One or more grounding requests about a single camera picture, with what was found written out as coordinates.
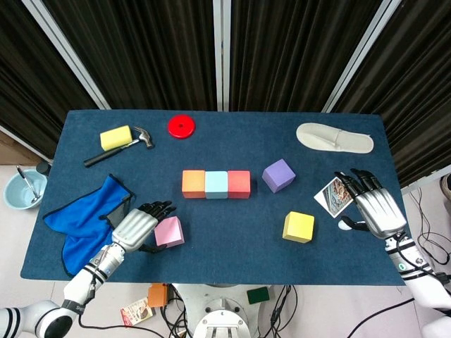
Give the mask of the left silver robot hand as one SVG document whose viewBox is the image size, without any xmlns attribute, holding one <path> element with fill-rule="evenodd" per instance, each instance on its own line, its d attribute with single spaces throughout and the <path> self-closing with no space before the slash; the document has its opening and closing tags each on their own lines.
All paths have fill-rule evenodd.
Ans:
<svg viewBox="0 0 451 338">
<path fill-rule="evenodd" d="M 156 226 L 176 210 L 171 204 L 172 201 L 155 201 L 132 209 L 112 232 L 113 243 L 127 253 L 143 251 L 156 254 L 166 249 L 167 244 L 149 246 L 145 242 Z"/>
</svg>

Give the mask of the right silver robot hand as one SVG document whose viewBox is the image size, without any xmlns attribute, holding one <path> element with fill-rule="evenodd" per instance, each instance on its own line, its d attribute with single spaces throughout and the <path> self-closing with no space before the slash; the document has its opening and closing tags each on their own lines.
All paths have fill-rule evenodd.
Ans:
<svg viewBox="0 0 451 338">
<path fill-rule="evenodd" d="M 382 187 L 373 173 L 355 168 L 351 171 L 356 178 L 342 172 L 337 172 L 335 176 L 352 197 L 363 220 L 355 222 L 343 215 L 339 225 L 370 232 L 379 239 L 387 239 L 403 232 L 407 221 L 389 191 Z"/>
</svg>

